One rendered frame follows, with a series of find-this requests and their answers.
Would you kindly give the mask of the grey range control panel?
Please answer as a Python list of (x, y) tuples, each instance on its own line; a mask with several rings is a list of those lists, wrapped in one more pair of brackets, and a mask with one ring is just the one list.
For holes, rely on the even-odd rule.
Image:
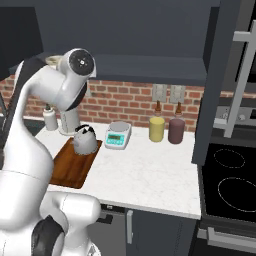
[[(220, 98), (214, 120), (214, 128), (222, 129), (228, 119), (232, 99)], [(256, 98), (243, 98), (235, 121), (236, 125), (256, 127)]]

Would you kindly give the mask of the microwave oven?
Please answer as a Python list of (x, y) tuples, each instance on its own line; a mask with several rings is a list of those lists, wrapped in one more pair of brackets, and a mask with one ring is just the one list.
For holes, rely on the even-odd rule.
[[(235, 31), (250, 32), (252, 25), (256, 26), (256, 0), (241, 0)], [(234, 92), (241, 81), (246, 82), (245, 93), (256, 93), (256, 37), (253, 43), (245, 37), (232, 42), (222, 90)]]

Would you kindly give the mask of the grey wall outlet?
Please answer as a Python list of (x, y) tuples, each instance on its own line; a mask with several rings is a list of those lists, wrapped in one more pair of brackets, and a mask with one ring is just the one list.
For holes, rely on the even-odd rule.
[(165, 102), (167, 95), (167, 86), (164, 84), (154, 84), (152, 89), (152, 100), (154, 102)]
[(182, 85), (171, 85), (170, 86), (170, 103), (183, 103), (185, 95), (185, 87)]

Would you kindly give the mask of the yellow bottle with brown neck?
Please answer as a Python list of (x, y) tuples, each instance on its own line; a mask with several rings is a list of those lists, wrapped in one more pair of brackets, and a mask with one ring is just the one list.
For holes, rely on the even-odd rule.
[(160, 101), (157, 101), (155, 115), (149, 119), (149, 139), (152, 142), (161, 142), (164, 137), (165, 120), (161, 116)]

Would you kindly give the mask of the tan mug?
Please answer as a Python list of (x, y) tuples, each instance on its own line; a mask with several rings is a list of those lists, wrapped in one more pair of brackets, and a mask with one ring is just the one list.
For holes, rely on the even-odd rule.
[(52, 56), (46, 57), (45, 62), (50, 67), (56, 69), (61, 58), (62, 58), (61, 55), (52, 55)]

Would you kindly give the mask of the teal and white kitchen scale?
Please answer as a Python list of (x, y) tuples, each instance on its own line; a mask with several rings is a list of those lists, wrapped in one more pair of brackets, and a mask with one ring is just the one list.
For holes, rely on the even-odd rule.
[(129, 142), (132, 126), (123, 121), (112, 122), (106, 130), (105, 147), (113, 150), (124, 150)]

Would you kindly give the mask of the white soap dispenser bottle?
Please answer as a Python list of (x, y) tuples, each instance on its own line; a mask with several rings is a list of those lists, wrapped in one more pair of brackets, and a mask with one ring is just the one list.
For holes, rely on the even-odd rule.
[(49, 104), (43, 110), (43, 117), (47, 130), (54, 131), (58, 128), (55, 110)]

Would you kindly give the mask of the dark red bottle brown neck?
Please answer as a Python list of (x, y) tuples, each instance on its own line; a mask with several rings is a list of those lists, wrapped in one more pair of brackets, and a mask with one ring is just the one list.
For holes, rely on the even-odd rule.
[(183, 140), (185, 121), (182, 117), (181, 103), (178, 103), (174, 117), (169, 121), (168, 140), (172, 144), (180, 144)]

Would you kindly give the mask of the oven door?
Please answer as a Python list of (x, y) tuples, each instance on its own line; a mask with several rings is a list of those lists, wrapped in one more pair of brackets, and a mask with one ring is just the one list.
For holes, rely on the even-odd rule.
[(256, 256), (256, 234), (198, 227), (189, 256)]

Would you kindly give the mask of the dark grey cabinet door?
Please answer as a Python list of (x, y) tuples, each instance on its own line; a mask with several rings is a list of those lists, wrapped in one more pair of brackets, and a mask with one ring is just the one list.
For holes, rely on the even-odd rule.
[(0, 81), (22, 60), (43, 51), (34, 7), (0, 7)]
[(221, 0), (209, 61), (208, 76), (198, 117), (192, 162), (203, 166), (211, 139), (241, 0)]

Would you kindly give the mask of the black hob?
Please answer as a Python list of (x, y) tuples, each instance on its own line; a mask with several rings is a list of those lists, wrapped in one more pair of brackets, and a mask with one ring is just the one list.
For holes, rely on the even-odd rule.
[(202, 177), (208, 215), (256, 223), (256, 148), (211, 143)]

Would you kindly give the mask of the dark grey wall cabinet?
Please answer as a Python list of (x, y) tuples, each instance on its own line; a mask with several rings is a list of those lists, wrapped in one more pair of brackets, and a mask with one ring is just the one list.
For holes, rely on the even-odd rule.
[(43, 49), (81, 47), (99, 80), (202, 86), (220, 0), (0, 0), (35, 10)]

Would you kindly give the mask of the dark grey base cupboard door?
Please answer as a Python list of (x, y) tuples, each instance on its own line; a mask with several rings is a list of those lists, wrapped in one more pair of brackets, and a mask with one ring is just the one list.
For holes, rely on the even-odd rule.
[(133, 241), (127, 256), (189, 256), (194, 241), (195, 219), (133, 210)]

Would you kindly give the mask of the grey drawer front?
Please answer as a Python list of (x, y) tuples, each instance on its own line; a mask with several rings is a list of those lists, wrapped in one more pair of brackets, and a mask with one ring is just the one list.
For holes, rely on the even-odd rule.
[(99, 218), (104, 218), (107, 214), (113, 216), (112, 223), (96, 221), (88, 227), (88, 234), (102, 256), (126, 256), (125, 209), (102, 204)]

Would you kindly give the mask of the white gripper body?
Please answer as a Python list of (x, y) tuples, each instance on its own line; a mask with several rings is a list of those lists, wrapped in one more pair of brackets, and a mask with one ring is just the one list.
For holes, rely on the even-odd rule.
[(62, 118), (59, 132), (64, 136), (73, 136), (79, 125), (80, 121), (77, 118)]

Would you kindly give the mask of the dark sink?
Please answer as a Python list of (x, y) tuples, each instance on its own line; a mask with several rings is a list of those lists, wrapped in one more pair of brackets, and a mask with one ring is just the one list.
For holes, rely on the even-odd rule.
[(24, 124), (33, 136), (36, 136), (45, 127), (42, 120), (25, 119)]

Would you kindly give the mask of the brown wooden tray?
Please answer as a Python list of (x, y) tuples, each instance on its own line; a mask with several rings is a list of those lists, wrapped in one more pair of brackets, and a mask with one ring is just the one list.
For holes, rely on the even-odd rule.
[(80, 189), (89, 173), (98, 150), (89, 155), (76, 154), (69, 138), (54, 158), (52, 185)]

